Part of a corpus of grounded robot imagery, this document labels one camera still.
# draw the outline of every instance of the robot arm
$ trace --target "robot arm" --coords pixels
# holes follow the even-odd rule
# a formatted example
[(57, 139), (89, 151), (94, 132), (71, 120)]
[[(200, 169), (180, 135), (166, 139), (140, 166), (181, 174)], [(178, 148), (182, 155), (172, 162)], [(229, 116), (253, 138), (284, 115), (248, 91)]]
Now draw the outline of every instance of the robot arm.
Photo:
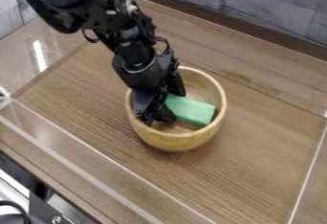
[[(154, 35), (152, 19), (133, 0), (26, 0), (49, 26), (63, 34), (93, 30), (113, 52), (112, 67), (133, 89), (133, 112), (148, 124), (173, 123), (174, 115), (164, 105), (166, 93), (185, 96), (177, 60), (168, 42)], [(158, 55), (157, 41), (166, 48)]]

